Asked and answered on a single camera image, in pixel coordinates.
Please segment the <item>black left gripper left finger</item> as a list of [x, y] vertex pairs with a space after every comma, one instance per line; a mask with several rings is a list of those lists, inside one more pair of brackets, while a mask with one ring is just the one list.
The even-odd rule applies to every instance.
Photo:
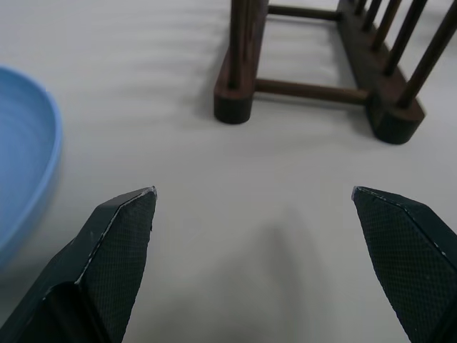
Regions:
[[95, 208], [1, 327], [2, 342], [121, 342], [139, 292], [155, 187]]

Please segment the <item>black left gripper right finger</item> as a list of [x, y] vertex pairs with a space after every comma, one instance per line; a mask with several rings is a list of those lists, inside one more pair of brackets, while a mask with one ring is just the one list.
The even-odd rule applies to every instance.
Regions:
[[351, 196], [376, 277], [411, 342], [456, 341], [456, 233], [427, 205], [368, 187]]

